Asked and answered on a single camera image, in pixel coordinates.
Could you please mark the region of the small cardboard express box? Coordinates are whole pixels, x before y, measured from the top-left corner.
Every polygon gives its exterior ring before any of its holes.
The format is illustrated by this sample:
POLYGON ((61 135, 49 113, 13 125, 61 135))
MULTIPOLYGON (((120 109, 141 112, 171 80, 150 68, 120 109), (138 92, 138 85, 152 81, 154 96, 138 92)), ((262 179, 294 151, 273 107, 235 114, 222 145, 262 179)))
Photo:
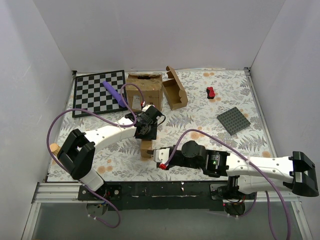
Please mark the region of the small cardboard express box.
POLYGON ((150 158, 153 155, 153 141, 142 139, 140 144, 140 155, 142 158, 150 158))

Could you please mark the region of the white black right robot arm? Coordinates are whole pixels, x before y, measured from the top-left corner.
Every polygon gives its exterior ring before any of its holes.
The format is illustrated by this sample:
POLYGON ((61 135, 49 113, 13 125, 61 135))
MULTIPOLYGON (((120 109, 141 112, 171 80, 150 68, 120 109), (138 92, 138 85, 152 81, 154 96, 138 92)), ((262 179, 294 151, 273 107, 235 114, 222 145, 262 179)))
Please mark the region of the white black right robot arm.
POLYGON ((237 199, 253 192, 272 191, 273 186, 297 196, 319 196, 316 166, 301 151, 285 157, 242 159, 235 153, 206 149, 190 140, 181 150, 174 146, 161 150, 158 159, 158 166, 164 170, 179 166, 200 169, 212 178, 227 177, 227 186, 219 190, 224 198, 237 199))

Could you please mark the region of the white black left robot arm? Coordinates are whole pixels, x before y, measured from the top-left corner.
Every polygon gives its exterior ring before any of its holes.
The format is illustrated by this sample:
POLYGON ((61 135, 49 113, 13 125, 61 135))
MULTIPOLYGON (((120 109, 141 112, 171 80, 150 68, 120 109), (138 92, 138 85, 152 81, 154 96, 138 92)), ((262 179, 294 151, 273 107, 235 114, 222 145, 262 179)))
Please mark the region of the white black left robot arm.
POLYGON ((104 127, 85 132, 74 129, 57 152, 57 159, 74 180, 89 188, 95 200, 101 200, 107 191, 105 181, 92 167, 95 154, 124 139, 155 140, 162 117, 153 105, 146 105, 142 111, 129 113, 104 127))

